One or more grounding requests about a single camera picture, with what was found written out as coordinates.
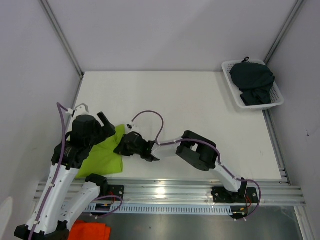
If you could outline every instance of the green cloth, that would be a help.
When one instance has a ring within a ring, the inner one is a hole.
[[[87,177],[90,174],[103,176],[122,173],[124,169],[122,156],[114,153],[114,149],[119,145],[125,133],[125,125],[116,126],[115,135],[95,145],[89,153],[89,157],[83,161],[76,178]]]

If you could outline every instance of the white basket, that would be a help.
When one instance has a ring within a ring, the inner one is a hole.
[[[232,92],[232,95],[234,97],[235,103],[239,106],[239,108],[251,109],[251,110],[267,110],[272,107],[284,104],[284,102],[285,102],[284,97],[282,96],[276,82],[274,82],[273,87],[270,90],[270,98],[271,98],[270,104],[252,105],[252,106],[245,105],[245,103],[242,101],[242,99],[240,97],[242,92],[234,84],[234,82],[232,81],[231,75],[230,75],[230,70],[233,68],[233,66],[235,64],[241,63],[242,61],[243,60],[234,60],[234,61],[225,61],[224,63],[222,63],[222,70],[224,72],[226,81],[228,82],[228,85],[229,85],[230,90]],[[249,59],[249,62],[266,65],[263,61],[257,60],[257,59],[253,59],[253,60]]]

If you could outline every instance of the purple cable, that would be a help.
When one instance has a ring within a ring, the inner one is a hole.
[[[133,122],[134,120],[136,120],[136,118],[137,118],[138,116],[140,116],[141,114],[144,114],[144,113],[154,113],[154,114],[157,114],[157,115],[161,118],[162,126],[161,126],[160,131],[158,132],[158,134],[156,135],[156,138],[155,138],[155,143],[156,143],[157,145],[159,145],[159,146],[167,146],[167,145],[172,145],[172,144],[178,144],[178,143],[181,143],[181,142],[194,142],[194,143],[206,145],[206,146],[212,148],[212,149],[216,152],[216,154],[218,155],[218,160],[217,160],[217,161],[218,161],[218,164],[219,164],[233,179],[236,179],[236,180],[238,180],[238,181],[240,181],[240,182],[251,182],[251,183],[254,183],[254,184],[257,186],[258,191],[259,191],[259,199],[258,199],[258,203],[257,203],[256,207],[254,208],[254,210],[253,210],[249,215],[247,215],[246,217],[249,217],[249,216],[251,216],[254,212],[256,212],[256,210],[258,209],[258,207],[259,207],[259,205],[260,205],[260,202],[261,202],[261,188],[260,188],[259,184],[258,184],[256,181],[251,180],[251,179],[239,179],[239,178],[236,178],[236,176],[233,175],[232,172],[229,171],[229,169],[227,169],[225,166],[222,165],[222,163],[221,163],[221,154],[220,154],[220,152],[218,151],[218,149],[217,149],[215,146],[213,146],[212,144],[210,144],[210,143],[208,143],[208,142],[206,142],[206,141],[197,140],[197,139],[183,138],[183,139],[179,139],[179,140],[177,140],[177,141],[166,142],[166,143],[162,143],[162,144],[161,144],[160,142],[158,142],[158,137],[159,137],[159,135],[161,134],[161,132],[162,132],[162,130],[163,130],[163,128],[164,128],[164,125],[165,125],[164,118],[163,118],[158,112],[156,112],[156,111],[146,110],[146,111],[139,112],[139,113],[132,119],[132,122]]]
[[[107,198],[116,198],[116,199],[119,199],[119,200],[120,200],[120,205],[119,205],[116,209],[108,212],[107,214],[104,214],[104,215],[99,216],[99,218],[104,218],[104,217],[107,217],[107,216],[113,214],[115,211],[117,211],[117,210],[118,210],[119,208],[121,208],[121,206],[122,206],[122,203],[123,203],[122,198],[119,197],[119,196],[116,196],[116,195],[101,196],[101,197],[96,198],[96,199],[93,200],[93,201],[98,201],[98,200],[107,199]]]
[[[132,119],[131,122],[134,122],[137,117],[139,117],[141,114],[144,114],[144,113],[157,114],[157,115],[161,118],[162,125],[161,125],[161,128],[160,128],[158,134],[157,134],[156,137],[155,137],[155,143],[156,143],[157,145],[159,145],[158,138],[159,138],[162,130],[164,129],[165,120],[164,120],[164,118],[160,115],[160,113],[158,113],[158,112],[156,112],[156,111],[152,111],[152,110],[146,110],[146,111],[139,112],[139,113]]]
[[[172,144],[178,144],[178,143],[181,143],[181,142],[193,142],[193,143],[198,143],[198,144],[203,144],[203,145],[206,145],[210,148],[212,148],[216,154],[218,155],[218,164],[233,178],[233,179],[236,179],[240,182],[251,182],[251,183],[254,183],[257,188],[258,188],[258,191],[259,191],[259,199],[258,199],[258,203],[257,205],[255,206],[254,210],[246,216],[246,218],[248,218],[249,216],[251,216],[254,212],[256,212],[256,210],[258,209],[259,205],[260,205],[260,202],[261,202],[261,188],[259,186],[259,184],[254,181],[254,180],[251,180],[251,179],[239,179],[239,178],[236,178],[235,175],[233,175],[225,166],[222,165],[221,163],[221,154],[220,152],[218,151],[218,149],[213,146],[212,144],[206,142],[206,141],[202,141],[202,140],[197,140],[197,139],[190,139],[190,138],[183,138],[183,139],[179,139],[177,141],[171,141],[171,142],[166,142],[166,143],[159,143],[160,146],[167,146],[167,145],[172,145]]]
[[[60,158],[59,158],[59,162],[58,162],[58,166],[55,170],[55,173],[54,173],[54,176],[53,176],[53,179],[52,179],[52,185],[54,186],[55,183],[56,183],[56,179],[58,177],[58,173],[59,173],[59,170],[60,170],[60,166],[61,166],[61,163],[62,163],[62,160],[64,158],[64,153],[65,153],[65,146],[66,146],[66,138],[65,138],[65,135],[66,135],[66,126],[65,126],[65,119],[64,119],[64,115],[62,113],[62,110],[65,110],[66,112],[68,111],[68,109],[66,109],[64,106],[62,106],[59,102],[56,103],[57,107],[58,107],[58,110],[59,110],[59,114],[60,114],[60,119],[61,119],[61,125],[62,125],[62,146],[61,146],[61,153],[60,153]],[[38,214],[35,218],[35,221],[38,222],[40,217],[41,217],[41,213],[45,207],[45,204],[46,204],[46,201],[48,199],[48,196],[50,194],[52,190],[52,186],[49,186],[48,190],[46,191],[45,195],[44,195],[44,198],[43,198],[43,201],[40,205],[40,208],[39,208],[39,211],[38,211]],[[28,237],[28,240],[31,240],[32,239],[32,236],[35,232],[35,229],[36,229],[37,225],[34,224],[32,226],[32,229],[30,231],[30,234],[29,234],[29,237]]]

